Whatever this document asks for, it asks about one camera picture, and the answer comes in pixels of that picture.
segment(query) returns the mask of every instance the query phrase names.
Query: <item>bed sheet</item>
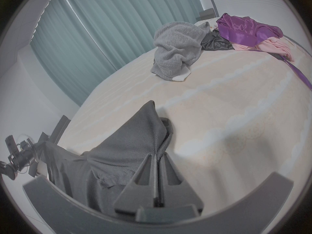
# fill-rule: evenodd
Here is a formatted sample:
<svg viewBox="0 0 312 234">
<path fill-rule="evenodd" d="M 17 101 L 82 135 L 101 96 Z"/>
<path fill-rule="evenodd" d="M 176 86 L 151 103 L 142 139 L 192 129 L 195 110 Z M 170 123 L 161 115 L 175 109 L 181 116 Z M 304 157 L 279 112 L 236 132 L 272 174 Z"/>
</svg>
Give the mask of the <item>bed sheet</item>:
<svg viewBox="0 0 312 234">
<path fill-rule="evenodd" d="M 310 80 L 311 57 L 286 38 L 293 64 Z M 59 145 L 82 154 L 154 100 L 174 127 L 167 149 L 203 200 L 202 215 L 246 196 L 273 171 L 294 181 L 275 218 L 301 192 L 312 167 L 312 92 L 284 62 L 268 53 L 202 51 L 184 82 L 152 74 L 153 49 L 98 85 Z"/>
</svg>

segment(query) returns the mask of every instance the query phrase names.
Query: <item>bed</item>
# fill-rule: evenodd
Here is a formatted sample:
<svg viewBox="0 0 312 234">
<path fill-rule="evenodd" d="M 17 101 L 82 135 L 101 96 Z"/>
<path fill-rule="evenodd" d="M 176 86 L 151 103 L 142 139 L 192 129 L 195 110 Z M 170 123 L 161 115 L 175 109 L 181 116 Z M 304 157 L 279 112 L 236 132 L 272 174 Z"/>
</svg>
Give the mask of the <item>bed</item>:
<svg viewBox="0 0 312 234">
<path fill-rule="evenodd" d="M 312 80 L 312 58 L 283 37 Z M 294 181 L 289 210 L 312 167 L 312 92 L 284 62 L 264 52 L 202 51 L 184 82 L 152 74 L 153 49 L 98 85 L 69 123 L 58 145 L 91 150 L 154 100 L 171 120 L 167 149 L 204 202 L 202 216 L 240 200 L 273 171 Z"/>
</svg>

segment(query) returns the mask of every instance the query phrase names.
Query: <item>gray blanket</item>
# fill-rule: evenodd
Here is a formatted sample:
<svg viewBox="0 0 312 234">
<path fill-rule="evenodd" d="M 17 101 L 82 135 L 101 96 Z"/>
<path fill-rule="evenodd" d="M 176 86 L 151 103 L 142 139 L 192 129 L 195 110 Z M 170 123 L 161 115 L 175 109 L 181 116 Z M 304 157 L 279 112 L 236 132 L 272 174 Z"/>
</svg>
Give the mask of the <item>gray blanket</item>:
<svg viewBox="0 0 312 234">
<path fill-rule="evenodd" d="M 117 216 L 116 198 L 148 153 L 161 158 L 172 134 L 170 120 L 159 118 L 149 101 L 91 151 L 77 155 L 46 142 L 44 154 L 59 189 L 90 208 Z"/>
<path fill-rule="evenodd" d="M 181 75 L 182 64 L 192 65 L 200 56 L 201 41 L 209 33 L 208 22 L 195 26 L 189 22 L 170 22 L 161 26 L 154 35 L 158 47 L 151 72 L 165 80 Z"/>
</svg>

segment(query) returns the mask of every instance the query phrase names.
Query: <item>mattress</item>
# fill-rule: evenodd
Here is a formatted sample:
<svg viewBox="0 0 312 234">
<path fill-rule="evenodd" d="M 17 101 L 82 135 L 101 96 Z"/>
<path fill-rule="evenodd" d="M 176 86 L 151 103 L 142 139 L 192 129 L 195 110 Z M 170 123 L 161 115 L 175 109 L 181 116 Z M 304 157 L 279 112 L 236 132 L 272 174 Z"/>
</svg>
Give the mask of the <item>mattress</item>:
<svg viewBox="0 0 312 234">
<path fill-rule="evenodd" d="M 311 57 L 282 41 L 312 80 Z M 58 144 L 77 154 L 91 150 L 154 100 L 158 115 L 173 124 L 167 152 L 204 202 L 202 216 L 240 200 L 277 171 L 294 187 L 275 224 L 311 172 L 312 92 L 283 61 L 251 51 L 202 51 L 184 82 L 165 81 L 150 72 L 155 50 L 99 84 Z"/>
</svg>

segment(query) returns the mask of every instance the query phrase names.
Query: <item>curtain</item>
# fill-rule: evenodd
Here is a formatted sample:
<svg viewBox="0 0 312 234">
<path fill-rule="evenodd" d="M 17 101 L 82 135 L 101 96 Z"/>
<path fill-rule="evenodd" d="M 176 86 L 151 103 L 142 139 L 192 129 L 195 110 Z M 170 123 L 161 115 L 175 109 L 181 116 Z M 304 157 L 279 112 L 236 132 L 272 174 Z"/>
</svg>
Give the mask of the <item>curtain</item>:
<svg viewBox="0 0 312 234">
<path fill-rule="evenodd" d="M 31 46 L 78 105 L 113 72 L 154 48 L 167 22 L 196 22 L 199 0 L 51 0 Z"/>
</svg>

